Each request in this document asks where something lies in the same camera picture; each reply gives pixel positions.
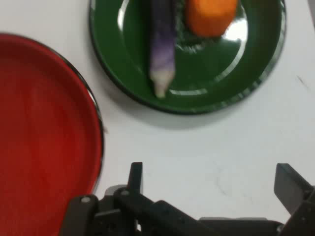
white table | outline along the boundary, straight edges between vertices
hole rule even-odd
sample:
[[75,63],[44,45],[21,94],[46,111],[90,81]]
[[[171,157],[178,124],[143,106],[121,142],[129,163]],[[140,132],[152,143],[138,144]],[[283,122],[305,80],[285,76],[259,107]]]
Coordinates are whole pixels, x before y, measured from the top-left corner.
[[0,31],[54,48],[93,90],[108,128],[98,197],[142,161],[146,196],[195,218],[285,222],[273,193],[276,164],[290,163],[315,184],[315,32],[307,0],[286,5],[287,38],[270,78],[241,104],[194,117],[151,110],[112,84],[92,49],[88,0],[0,0]]

purple eggplant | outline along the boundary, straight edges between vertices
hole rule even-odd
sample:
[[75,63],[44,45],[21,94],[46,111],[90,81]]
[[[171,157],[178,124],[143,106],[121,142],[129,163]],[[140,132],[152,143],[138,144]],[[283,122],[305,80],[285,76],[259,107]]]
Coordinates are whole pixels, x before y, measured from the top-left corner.
[[155,94],[165,98],[175,76],[175,0],[150,0],[152,35],[150,78]]

plate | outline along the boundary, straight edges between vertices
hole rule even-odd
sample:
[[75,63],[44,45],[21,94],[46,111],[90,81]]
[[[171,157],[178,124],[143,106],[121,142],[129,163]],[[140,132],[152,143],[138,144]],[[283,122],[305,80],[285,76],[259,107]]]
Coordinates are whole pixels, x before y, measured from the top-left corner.
[[66,59],[4,33],[0,89],[0,235],[57,236],[68,201],[100,174],[98,106]]
[[90,31],[109,78],[151,108],[176,114],[212,112],[247,97],[269,75],[284,44],[283,0],[239,2],[220,38],[198,38],[177,5],[176,77],[166,99],[157,99],[148,76],[150,1],[92,0]]

orange carrot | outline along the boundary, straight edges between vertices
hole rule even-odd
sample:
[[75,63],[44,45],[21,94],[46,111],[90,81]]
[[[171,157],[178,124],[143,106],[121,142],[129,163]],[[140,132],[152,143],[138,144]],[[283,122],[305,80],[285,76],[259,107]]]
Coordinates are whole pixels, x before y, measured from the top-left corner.
[[187,24],[198,36],[221,36],[233,21],[237,5],[238,0],[187,0]]

green plate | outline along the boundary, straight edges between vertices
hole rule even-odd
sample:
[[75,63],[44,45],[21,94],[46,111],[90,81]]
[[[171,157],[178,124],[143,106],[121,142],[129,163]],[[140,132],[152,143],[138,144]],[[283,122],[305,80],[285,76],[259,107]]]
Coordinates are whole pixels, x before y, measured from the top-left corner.
[[97,57],[111,80],[133,99],[177,114],[212,112],[248,96],[278,60],[285,35],[283,0],[241,0],[220,38],[190,33],[177,6],[176,77],[157,99],[148,76],[150,0],[92,0],[90,30]]

